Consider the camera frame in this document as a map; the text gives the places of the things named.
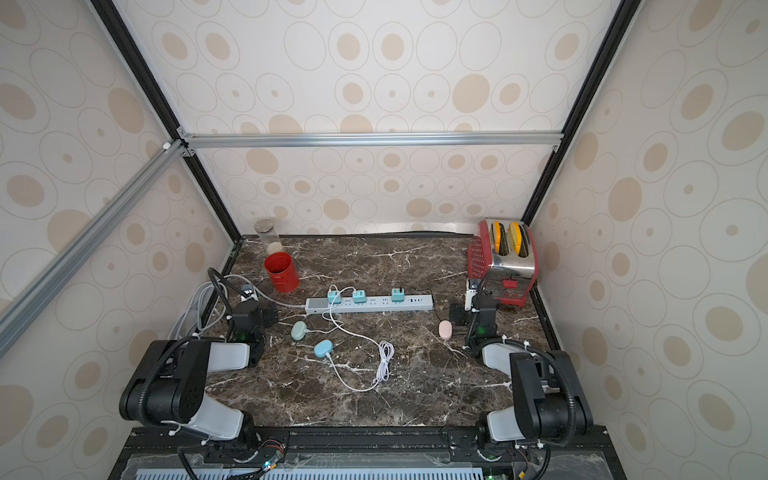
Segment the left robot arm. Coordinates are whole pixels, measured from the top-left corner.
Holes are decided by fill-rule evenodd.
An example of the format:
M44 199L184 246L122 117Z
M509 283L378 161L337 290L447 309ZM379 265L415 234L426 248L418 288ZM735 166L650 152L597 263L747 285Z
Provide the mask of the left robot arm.
M150 344L118 402L121 417L148 428L187 430L217 442L254 447L260 442L251 414L224 405L205 391L210 373L256 366L267 346L266 329L277 323L274 308L263 308L217 270L208 270L222 300L228 331L223 338L186 336Z

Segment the green earbud case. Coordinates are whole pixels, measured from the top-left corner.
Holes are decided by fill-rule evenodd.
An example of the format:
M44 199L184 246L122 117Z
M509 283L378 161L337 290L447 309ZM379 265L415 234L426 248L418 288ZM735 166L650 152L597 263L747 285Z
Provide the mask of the green earbud case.
M291 328L291 338L295 342L303 340L307 335L308 327L304 321L297 321Z

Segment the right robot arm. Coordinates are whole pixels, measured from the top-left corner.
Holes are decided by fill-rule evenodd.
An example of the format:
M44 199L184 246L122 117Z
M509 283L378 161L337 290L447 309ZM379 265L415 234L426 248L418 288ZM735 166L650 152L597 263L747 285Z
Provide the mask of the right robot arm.
M501 302L469 280L462 305L453 304L450 320L467 327L468 355L511 380L513 405L479 421L493 443L535 442L565 446L594 426L576 369L563 350L543 351L529 342L500 335L496 314Z

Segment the pink earbud case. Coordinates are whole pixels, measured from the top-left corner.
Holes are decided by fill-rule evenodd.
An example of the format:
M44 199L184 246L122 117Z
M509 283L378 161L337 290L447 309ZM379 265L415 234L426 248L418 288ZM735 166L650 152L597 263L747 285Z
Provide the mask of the pink earbud case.
M453 336L453 325L450 321L443 320L438 324L438 336L443 341L448 341Z

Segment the teal charger with black cable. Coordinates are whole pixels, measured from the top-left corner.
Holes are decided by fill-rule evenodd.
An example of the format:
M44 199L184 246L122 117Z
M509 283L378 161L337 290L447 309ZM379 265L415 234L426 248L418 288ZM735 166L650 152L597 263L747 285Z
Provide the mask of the teal charger with black cable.
M391 290L391 299L395 303L400 303L405 301L405 291L403 288L393 288Z

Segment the blue earbud case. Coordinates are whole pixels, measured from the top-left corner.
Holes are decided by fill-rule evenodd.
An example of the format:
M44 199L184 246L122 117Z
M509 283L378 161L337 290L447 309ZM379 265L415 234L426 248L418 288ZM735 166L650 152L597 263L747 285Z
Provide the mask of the blue earbud case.
M314 355L319 358L323 359L328 357L333 351L333 343L331 340L322 340L314 347Z

